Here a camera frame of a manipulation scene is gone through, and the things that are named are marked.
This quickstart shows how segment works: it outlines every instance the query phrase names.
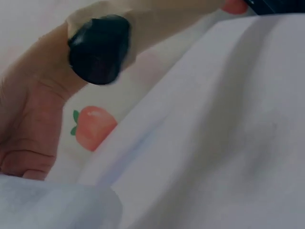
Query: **dark object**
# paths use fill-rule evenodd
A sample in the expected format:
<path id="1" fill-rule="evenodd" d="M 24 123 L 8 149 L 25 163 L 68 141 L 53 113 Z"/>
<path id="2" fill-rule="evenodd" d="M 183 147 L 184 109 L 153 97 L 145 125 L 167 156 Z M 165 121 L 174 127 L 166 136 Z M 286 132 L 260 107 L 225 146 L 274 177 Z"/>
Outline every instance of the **dark object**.
<path id="1" fill-rule="evenodd" d="M 114 82 L 129 49 L 130 28 L 129 22 L 117 15 L 84 24 L 68 41 L 71 68 L 92 84 Z"/>
<path id="2" fill-rule="evenodd" d="M 280 14 L 305 12 L 304 0 L 245 0 L 258 14 Z"/>

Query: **white bedsheet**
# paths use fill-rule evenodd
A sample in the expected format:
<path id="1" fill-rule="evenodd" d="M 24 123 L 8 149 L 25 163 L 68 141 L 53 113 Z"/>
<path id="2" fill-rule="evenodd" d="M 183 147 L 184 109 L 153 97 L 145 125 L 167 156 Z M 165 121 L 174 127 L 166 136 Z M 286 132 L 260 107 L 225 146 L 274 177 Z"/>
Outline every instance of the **white bedsheet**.
<path id="1" fill-rule="evenodd" d="M 305 16 L 214 26 L 98 148 L 121 229 L 305 225 Z"/>

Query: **black rubber tip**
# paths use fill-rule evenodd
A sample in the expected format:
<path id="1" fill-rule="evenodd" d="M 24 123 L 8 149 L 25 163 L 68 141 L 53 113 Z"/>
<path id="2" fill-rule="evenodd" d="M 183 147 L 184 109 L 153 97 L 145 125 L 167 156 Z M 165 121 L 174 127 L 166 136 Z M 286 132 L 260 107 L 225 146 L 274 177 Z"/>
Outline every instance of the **black rubber tip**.
<path id="1" fill-rule="evenodd" d="M 117 15 L 84 24 L 68 41 L 71 68 L 92 84 L 114 82 L 128 53 L 130 29 L 130 23 Z"/>

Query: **beige fabric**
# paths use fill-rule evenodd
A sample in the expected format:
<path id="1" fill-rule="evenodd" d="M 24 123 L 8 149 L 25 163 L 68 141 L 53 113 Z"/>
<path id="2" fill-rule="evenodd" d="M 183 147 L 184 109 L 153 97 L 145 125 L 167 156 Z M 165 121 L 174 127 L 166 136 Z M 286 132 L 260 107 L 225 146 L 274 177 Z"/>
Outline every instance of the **beige fabric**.
<path id="1" fill-rule="evenodd" d="M 131 47 L 124 68 L 137 54 L 187 28 L 224 0 L 102 0 L 80 9 L 68 19 L 69 37 L 92 18 L 116 14 L 132 25 Z"/>

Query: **hand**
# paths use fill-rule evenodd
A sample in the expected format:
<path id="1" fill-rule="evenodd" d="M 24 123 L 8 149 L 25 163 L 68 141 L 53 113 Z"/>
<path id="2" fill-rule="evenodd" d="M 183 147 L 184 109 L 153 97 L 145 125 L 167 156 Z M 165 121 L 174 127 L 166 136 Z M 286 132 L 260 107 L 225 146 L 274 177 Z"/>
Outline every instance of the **hand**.
<path id="1" fill-rule="evenodd" d="M 67 27 L 44 36 L 0 84 L 0 171 L 44 180 L 54 165 L 66 101 L 86 83 L 67 61 Z"/>

